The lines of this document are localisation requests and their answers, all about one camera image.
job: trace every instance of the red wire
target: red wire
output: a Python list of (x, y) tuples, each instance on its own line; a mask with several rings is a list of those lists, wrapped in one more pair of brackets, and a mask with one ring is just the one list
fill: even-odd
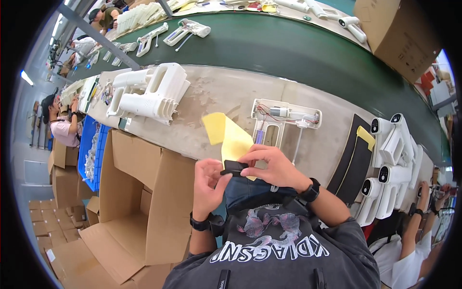
[(265, 116), (264, 119), (263, 119), (263, 123), (261, 124), (261, 129), (263, 128), (263, 124), (265, 123), (266, 117), (267, 117), (267, 116), (269, 116), (270, 118), (274, 119), (274, 120), (277, 121), (277, 122), (283, 122), (283, 121), (286, 121), (286, 122), (294, 122), (294, 121), (299, 121), (299, 120), (305, 120), (305, 121), (310, 122), (310, 123), (318, 123), (318, 121), (308, 120), (308, 119), (304, 119), (304, 118), (299, 118), (299, 119), (294, 119), (294, 120), (279, 120), (279, 119), (275, 119), (272, 115), (270, 115), (269, 113), (267, 113), (261, 106), (264, 106), (264, 107), (266, 107), (266, 108), (269, 108), (269, 107), (267, 107), (266, 105), (263, 105), (263, 104), (259, 104), (259, 105), (257, 106), (257, 110), (258, 110), (262, 115)]

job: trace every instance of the olive shirt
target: olive shirt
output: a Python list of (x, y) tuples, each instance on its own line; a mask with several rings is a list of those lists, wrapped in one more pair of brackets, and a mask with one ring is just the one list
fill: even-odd
[(119, 12), (119, 14), (122, 14), (122, 10), (120, 10), (119, 8), (115, 8), (115, 7), (109, 7), (103, 11), (104, 19), (101, 19), (99, 21), (99, 24), (103, 27), (103, 29), (107, 30), (109, 28), (109, 25), (111, 24), (111, 21), (112, 21), (111, 12), (113, 12), (114, 10)]

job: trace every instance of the jeans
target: jeans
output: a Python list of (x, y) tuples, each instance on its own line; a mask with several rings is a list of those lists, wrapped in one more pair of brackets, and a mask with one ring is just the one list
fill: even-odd
[[(251, 197), (267, 193), (271, 190), (271, 184), (268, 184), (262, 179), (251, 181), (248, 178), (232, 177), (225, 189), (226, 208), (245, 201)], [(279, 194), (295, 196), (297, 191), (290, 187), (280, 187), (277, 192)]]

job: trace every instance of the black cap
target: black cap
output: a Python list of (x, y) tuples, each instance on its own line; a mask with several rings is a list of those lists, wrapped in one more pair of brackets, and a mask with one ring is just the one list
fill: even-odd
[(96, 17), (96, 14), (98, 14), (98, 12), (100, 12), (101, 9), (99, 8), (96, 8), (96, 9), (93, 9), (91, 12), (90, 12), (90, 15), (88, 15), (88, 19), (93, 22), (93, 20), (95, 20), (95, 17)]

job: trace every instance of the black foam pad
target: black foam pad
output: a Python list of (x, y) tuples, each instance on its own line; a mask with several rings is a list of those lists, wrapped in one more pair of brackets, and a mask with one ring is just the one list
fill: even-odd
[(363, 186), (372, 157), (372, 152), (367, 149), (368, 145), (362, 138), (356, 139), (353, 157), (336, 194), (344, 203), (354, 203), (354, 199)]
[(350, 165), (350, 161), (353, 156), (354, 145), (356, 143), (356, 131), (358, 130), (359, 126), (362, 126), (368, 132), (371, 131), (371, 126), (364, 119), (360, 118), (357, 114), (353, 115), (350, 134), (348, 135), (345, 149), (343, 150), (343, 155), (340, 158), (340, 162), (337, 165), (337, 169), (335, 170), (334, 175), (330, 179), (329, 185), (327, 186), (327, 190), (334, 195), (337, 194), (337, 191), (340, 188), (340, 184), (342, 183), (342, 180), (347, 173), (348, 166)]

